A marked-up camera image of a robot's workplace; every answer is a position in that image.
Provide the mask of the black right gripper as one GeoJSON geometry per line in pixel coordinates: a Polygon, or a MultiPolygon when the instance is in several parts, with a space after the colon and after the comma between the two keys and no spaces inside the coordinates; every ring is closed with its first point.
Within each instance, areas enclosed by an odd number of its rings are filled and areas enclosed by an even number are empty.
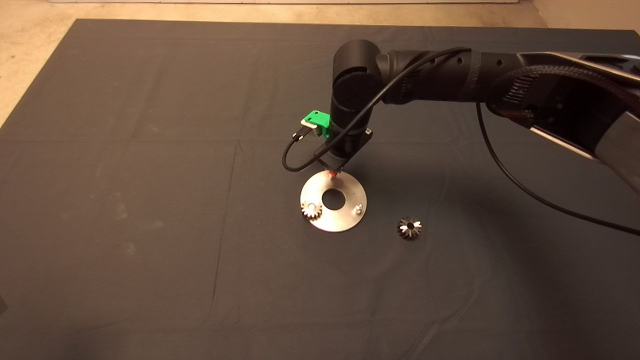
{"type": "Polygon", "coordinates": [[[353,159],[362,148],[372,139],[373,131],[370,128],[366,128],[358,140],[354,140],[356,136],[348,134],[342,139],[342,142],[337,147],[337,150],[332,149],[320,157],[317,162],[327,171],[327,174],[331,179],[338,176],[345,168],[346,164],[353,159]]]}

